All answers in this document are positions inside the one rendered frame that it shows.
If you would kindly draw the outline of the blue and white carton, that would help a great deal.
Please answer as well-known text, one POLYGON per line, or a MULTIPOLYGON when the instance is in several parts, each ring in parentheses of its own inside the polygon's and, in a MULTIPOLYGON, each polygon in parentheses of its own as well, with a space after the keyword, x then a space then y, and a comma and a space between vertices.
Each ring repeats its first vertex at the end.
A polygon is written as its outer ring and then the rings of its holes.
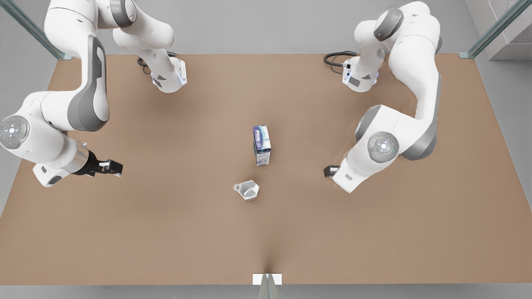
POLYGON ((271 142, 267 125, 253 127, 256 166, 268 165, 271 156, 271 142))

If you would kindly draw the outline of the clear measuring cup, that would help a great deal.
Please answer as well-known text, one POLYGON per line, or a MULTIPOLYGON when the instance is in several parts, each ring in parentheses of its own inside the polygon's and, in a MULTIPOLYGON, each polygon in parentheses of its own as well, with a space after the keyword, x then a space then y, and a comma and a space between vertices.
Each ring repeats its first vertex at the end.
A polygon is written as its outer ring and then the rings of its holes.
POLYGON ((254 201, 258 195, 260 186, 253 180, 250 180, 235 184, 233 189, 234 191, 237 191, 246 201, 254 201))

